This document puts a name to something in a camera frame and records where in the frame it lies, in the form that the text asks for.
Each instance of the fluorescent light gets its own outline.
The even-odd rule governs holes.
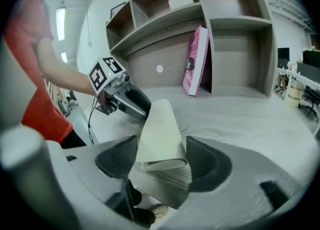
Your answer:
[[[65,62],[65,63],[67,63],[68,62],[68,60],[67,60],[67,54],[64,52],[64,53],[61,53],[61,58],[62,58],[62,60]]]
[[[56,17],[56,31],[58,33],[58,40],[65,39],[65,16],[66,8],[58,8],[55,17]]]

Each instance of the shoe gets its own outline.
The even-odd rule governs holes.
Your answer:
[[[155,219],[163,218],[168,213],[169,207],[165,205],[158,205],[151,210],[151,212],[155,215]]]

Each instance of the shelf unit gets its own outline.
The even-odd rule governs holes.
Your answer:
[[[277,47],[266,1],[193,1],[170,10],[168,0],[130,0],[107,24],[110,51],[124,62],[133,82],[181,85],[189,38],[202,25],[209,30],[211,60],[205,72],[210,91],[250,87],[270,96]]]

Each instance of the office chair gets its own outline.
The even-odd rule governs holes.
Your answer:
[[[310,113],[312,113],[316,118],[316,122],[318,123],[318,112],[315,111],[314,106],[316,105],[316,107],[318,107],[320,104],[320,91],[316,91],[311,89],[310,87],[306,87],[305,94],[306,95],[304,96],[312,103],[312,105],[300,105],[300,108],[306,108],[307,110],[309,110],[307,117],[309,117]]]

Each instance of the desk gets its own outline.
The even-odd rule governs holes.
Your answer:
[[[197,98],[187,97],[179,86],[143,91],[151,101],[165,98],[171,102],[184,145],[186,136],[192,135],[248,148],[271,159],[300,183],[309,183],[320,149],[306,125],[277,95],[268,99],[250,88],[232,88],[237,90],[223,88],[212,95],[200,89]],[[143,122],[119,111],[110,116],[95,112],[91,122],[100,142],[140,136],[143,128]],[[148,173],[134,166],[130,179],[142,192],[177,207],[187,197],[191,172],[188,165]]]
[[[283,73],[283,74],[287,74],[289,76],[289,83],[288,83],[288,87],[291,86],[291,82],[292,82],[292,79],[295,78],[297,81],[305,84],[306,86],[314,89],[314,90],[320,90],[320,84],[317,83],[317,82],[314,82],[310,79],[308,79],[307,77],[305,76],[301,76],[299,75],[298,73],[296,72],[293,72],[291,70],[284,70],[284,69],[280,69],[280,68],[277,68],[277,72],[280,74],[280,73]],[[320,122],[319,124],[317,125],[316,129],[315,129],[315,132],[313,133],[314,136],[317,135],[317,133],[320,131]]]

